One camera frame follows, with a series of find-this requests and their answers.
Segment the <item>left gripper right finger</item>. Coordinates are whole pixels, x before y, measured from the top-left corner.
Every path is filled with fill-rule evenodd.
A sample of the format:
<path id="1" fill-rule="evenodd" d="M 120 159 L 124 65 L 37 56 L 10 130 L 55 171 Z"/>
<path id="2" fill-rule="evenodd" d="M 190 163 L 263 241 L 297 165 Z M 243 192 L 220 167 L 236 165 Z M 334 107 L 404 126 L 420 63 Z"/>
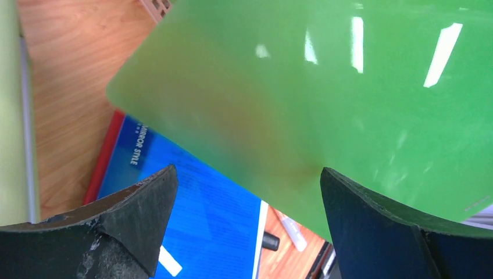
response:
<path id="1" fill-rule="evenodd" d="M 492 231 L 433 216 L 331 168 L 320 188 L 343 278 L 491 278 Z"/>

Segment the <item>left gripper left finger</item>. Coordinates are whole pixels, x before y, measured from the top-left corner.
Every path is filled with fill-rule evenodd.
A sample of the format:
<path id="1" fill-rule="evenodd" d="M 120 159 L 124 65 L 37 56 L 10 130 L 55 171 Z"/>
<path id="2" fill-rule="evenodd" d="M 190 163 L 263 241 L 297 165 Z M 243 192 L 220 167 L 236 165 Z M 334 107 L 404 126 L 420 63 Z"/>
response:
<path id="1" fill-rule="evenodd" d="M 153 277 L 177 187 L 169 165 L 43 222 L 1 227 L 1 277 Z"/>

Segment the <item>green plastic folder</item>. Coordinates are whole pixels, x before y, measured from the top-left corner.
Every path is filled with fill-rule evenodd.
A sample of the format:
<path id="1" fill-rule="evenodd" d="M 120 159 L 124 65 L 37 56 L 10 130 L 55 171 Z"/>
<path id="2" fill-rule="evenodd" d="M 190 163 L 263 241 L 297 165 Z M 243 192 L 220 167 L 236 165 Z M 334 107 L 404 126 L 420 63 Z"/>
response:
<path id="1" fill-rule="evenodd" d="M 325 239 L 324 167 L 452 221 L 492 204 L 491 1 L 177 1 L 106 94 Z"/>

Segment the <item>black paperback book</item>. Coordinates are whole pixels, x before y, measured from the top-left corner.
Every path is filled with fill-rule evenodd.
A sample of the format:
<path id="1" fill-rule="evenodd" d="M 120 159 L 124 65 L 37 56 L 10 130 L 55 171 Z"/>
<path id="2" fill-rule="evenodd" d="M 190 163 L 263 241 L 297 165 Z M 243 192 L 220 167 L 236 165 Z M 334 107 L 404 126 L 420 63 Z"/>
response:
<path id="1" fill-rule="evenodd" d="M 315 261 L 308 271 L 306 279 L 341 279 L 341 273 L 335 254 L 334 247 L 331 243 L 325 242 L 320 249 Z"/>

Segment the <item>red plastic folder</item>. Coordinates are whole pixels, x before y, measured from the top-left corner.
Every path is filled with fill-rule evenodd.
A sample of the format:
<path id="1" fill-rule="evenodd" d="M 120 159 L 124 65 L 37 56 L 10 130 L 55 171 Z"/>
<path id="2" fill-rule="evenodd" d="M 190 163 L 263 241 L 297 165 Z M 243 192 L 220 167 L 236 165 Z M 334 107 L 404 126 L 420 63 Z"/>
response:
<path id="1" fill-rule="evenodd" d="M 114 112 L 111 118 L 92 177 L 90 179 L 90 183 L 87 188 L 86 195 L 83 199 L 83 205 L 87 205 L 95 201 L 98 197 L 98 193 L 111 160 L 113 150 L 117 143 L 124 118 L 124 113 L 118 110 Z"/>

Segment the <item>orange grey highlighter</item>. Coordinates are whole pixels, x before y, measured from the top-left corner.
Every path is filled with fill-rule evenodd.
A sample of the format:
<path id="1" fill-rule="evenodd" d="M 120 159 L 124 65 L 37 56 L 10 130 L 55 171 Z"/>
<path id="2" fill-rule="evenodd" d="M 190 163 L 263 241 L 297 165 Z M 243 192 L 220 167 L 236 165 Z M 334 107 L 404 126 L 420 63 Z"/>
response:
<path id="1" fill-rule="evenodd" d="M 274 209 L 274 212 L 279 218 L 281 224 L 286 230 L 288 236 L 290 237 L 297 251 L 303 252 L 308 244 L 306 242 L 305 237 L 302 235 L 297 222 L 295 222 L 293 219 L 291 219 L 290 217 L 288 217 L 287 215 L 285 215 L 284 213 L 280 212 L 277 209 Z"/>

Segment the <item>blue plastic folder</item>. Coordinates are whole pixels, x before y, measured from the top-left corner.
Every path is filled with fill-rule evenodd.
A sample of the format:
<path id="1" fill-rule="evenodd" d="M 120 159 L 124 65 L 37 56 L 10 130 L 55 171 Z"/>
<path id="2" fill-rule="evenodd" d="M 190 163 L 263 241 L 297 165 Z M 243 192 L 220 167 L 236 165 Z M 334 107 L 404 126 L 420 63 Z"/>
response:
<path id="1" fill-rule="evenodd" d="M 126 115 L 97 199 L 170 164 L 178 189 L 156 278 L 257 278 L 267 204 Z"/>

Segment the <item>small black marker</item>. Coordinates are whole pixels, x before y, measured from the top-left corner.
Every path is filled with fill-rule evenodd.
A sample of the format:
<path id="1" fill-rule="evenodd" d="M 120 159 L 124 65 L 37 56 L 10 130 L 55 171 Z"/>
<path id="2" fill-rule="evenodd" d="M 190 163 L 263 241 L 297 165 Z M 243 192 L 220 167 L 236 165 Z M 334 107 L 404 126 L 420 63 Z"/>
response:
<path id="1" fill-rule="evenodd" d="M 271 234 L 270 232 L 264 231 L 262 237 L 262 248 L 270 251 L 277 251 L 279 246 L 280 246 L 279 237 Z"/>

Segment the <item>green drawer cabinet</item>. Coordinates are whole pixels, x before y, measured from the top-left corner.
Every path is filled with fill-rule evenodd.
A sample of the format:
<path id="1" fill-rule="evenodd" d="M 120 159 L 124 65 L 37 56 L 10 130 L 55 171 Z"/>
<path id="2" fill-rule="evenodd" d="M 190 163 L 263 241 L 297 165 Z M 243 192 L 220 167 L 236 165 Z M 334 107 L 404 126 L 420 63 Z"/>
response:
<path id="1" fill-rule="evenodd" d="M 17 2 L 1 0 L 1 225 L 39 221 L 30 55 Z"/>

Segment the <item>pink file organizer rack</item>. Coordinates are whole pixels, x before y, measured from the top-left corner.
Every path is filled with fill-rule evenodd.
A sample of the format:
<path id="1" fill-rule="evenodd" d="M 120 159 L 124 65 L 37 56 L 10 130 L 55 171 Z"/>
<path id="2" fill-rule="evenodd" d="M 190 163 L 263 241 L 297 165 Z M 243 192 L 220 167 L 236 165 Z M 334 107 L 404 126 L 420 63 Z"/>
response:
<path id="1" fill-rule="evenodd" d="M 140 2 L 155 23 L 159 23 L 174 4 L 174 0 L 140 0 Z"/>

